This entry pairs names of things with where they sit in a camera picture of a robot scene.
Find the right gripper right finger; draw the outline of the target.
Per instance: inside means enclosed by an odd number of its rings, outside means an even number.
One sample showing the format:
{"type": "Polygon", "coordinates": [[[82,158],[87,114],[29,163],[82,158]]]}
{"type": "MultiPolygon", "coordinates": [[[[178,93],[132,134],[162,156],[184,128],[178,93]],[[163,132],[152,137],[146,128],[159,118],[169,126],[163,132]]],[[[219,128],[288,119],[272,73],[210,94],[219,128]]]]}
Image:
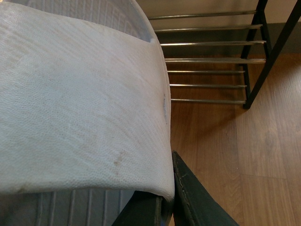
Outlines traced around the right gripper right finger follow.
{"type": "Polygon", "coordinates": [[[238,223],[212,198],[180,155],[172,152],[176,226],[237,226],[238,223]]]}

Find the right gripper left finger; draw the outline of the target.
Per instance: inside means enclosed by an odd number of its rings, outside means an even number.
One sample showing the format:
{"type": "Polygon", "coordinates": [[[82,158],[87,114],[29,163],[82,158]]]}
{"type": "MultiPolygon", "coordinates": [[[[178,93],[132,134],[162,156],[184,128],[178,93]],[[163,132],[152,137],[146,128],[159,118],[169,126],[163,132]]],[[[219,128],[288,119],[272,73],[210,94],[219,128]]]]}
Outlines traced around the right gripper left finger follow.
{"type": "Polygon", "coordinates": [[[114,226],[161,225],[162,196],[135,191],[129,202],[113,222],[114,226]]]}

